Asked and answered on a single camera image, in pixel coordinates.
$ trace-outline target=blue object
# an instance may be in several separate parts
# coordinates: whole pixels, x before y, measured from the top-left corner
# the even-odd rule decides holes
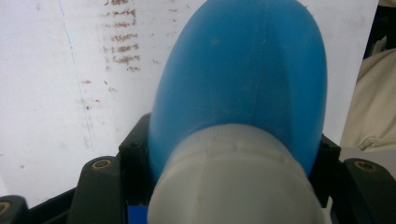
[[[148,131],[157,181],[188,135],[242,123],[279,139],[309,174],[322,134],[326,60],[319,29],[294,0],[208,0],[165,66]]]
[[[128,206],[129,224],[147,224],[148,208],[146,206]]]

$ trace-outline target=beige fabric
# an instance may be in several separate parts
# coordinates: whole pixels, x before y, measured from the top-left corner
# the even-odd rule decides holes
[[[341,147],[396,148],[396,49],[363,61]]]
[[[378,4],[381,7],[396,7],[396,0],[379,0]]]

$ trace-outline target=round metal fastener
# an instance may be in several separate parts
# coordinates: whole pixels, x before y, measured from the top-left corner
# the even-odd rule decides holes
[[[0,202],[0,216],[2,216],[4,213],[6,213],[11,207],[11,203],[9,202]]]
[[[110,160],[99,160],[93,163],[92,169],[93,170],[105,169],[110,164],[111,164]]]
[[[365,172],[375,172],[376,167],[366,161],[355,161],[355,165]]]

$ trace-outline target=blue line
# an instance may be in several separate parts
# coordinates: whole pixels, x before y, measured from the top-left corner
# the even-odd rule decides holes
[[[60,6],[60,8],[61,8],[62,15],[64,16],[64,9],[63,9],[63,7],[62,7],[61,0],[59,0],[59,6]],[[93,141],[92,141],[92,132],[91,132],[90,125],[89,125],[89,123],[88,123],[87,111],[85,110],[85,105],[83,104],[84,98],[82,97],[82,88],[81,88],[81,83],[79,82],[79,75],[78,75],[78,71],[77,71],[77,68],[76,68],[76,60],[75,60],[75,56],[74,56],[73,45],[72,45],[72,41],[71,41],[71,39],[70,39],[70,34],[69,34],[69,32],[67,31],[66,23],[65,23],[65,22],[64,22],[64,31],[66,32],[67,40],[68,40],[69,46],[70,46],[70,53],[72,54],[72,59],[73,59],[73,65],[74,65],[75,75],[76,75],[76,79],[77,79],[77,81],[78,81],[79,96],[80,96],[81,103],[82,103],[82,107],[83,107],[82,110],[84,111],[84,117],[85,117],[85,122],[86,122],[86,125],[87,125],[87,129],[88,129],[88,135],[90,136],[91,149],[94,150],[94,148],[93,148]]]

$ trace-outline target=white cap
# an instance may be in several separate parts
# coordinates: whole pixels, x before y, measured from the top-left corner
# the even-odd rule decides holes
[[[242,124],[194,133],[151,197],[149,224],[324,223],[303,168],[271,134]]]

